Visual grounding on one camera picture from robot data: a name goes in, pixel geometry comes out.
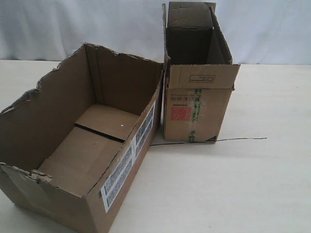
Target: upright cardboard box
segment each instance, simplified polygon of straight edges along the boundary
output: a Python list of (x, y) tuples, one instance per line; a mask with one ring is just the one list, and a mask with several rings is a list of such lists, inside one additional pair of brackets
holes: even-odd
[(163, 64), (84, 44), (0, 113), (0, 188), (106, 233), (159, 124)]
[(166, 21), (163, 5), (167, 140), (217, 140), (240, 65), (232, 64), (215, 7), (170, 2)]

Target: red stamp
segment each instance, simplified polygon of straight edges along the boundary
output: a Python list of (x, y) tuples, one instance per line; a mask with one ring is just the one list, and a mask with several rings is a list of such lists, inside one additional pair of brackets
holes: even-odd
[(190, 107), (173, 107), (171, 111), (171, 120), (190, 120)]

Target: barcode label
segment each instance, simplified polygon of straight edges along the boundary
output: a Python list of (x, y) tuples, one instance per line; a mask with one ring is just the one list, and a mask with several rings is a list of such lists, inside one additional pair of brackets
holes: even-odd
[(141, 151), (141, 148), (143, 147), (147, 137), (151, 132), (154, 123), (155, 105), (156, 102), (153, 103), (146, 118), (144, 119), (139, 130), (132, 139), (130, 146), (124, 153), (124, 156), (121, 158), (115, 170), (107, 178), (101, 188), (101, 194), (106, 212), (108, 212), (114, 200), (116, 199), (119, 191), (121, 190), (128, 174), (130, 173), (135, 163), (137, 156)]

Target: white backdrop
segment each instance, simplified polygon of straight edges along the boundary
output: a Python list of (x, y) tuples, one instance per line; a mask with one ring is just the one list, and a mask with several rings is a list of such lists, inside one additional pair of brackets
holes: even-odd
[[(58, 61), (90, 42), (162, 62), (163, 2), (0, 0), (0, 59)], [(311, 64), (311, 0), (215, 2), (235, 63)]]

